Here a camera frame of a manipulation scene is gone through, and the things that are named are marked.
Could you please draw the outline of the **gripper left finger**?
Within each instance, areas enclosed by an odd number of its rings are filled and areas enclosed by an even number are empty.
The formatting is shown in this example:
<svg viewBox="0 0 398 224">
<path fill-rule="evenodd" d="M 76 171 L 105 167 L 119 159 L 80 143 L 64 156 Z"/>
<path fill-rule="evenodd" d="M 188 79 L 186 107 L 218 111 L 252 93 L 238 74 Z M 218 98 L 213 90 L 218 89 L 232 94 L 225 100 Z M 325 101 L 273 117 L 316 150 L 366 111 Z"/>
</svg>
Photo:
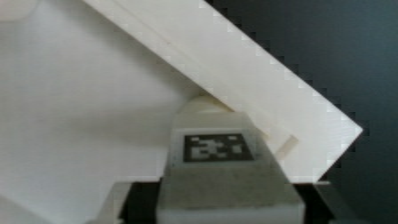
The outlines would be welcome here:
<svg viewBox="0 0 398 224">
<path fill-rule="evenodd" d="M 87 224 L 156 224 L 160 182 L 117 182 Z"/>
</svg>

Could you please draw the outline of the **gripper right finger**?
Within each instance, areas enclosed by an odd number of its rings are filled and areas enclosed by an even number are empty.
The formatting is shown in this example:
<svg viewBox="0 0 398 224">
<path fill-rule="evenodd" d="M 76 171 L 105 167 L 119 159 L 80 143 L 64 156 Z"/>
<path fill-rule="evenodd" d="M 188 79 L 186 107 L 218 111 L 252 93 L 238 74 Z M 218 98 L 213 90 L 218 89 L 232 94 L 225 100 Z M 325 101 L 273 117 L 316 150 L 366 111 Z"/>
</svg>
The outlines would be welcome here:
<svg viewBox="0 0 398 224">
<path fill-rule="evenodd" d="M 304 203 L 304 224 L 362 224 L 328 181 L 295 185 Z"/>
</svg>

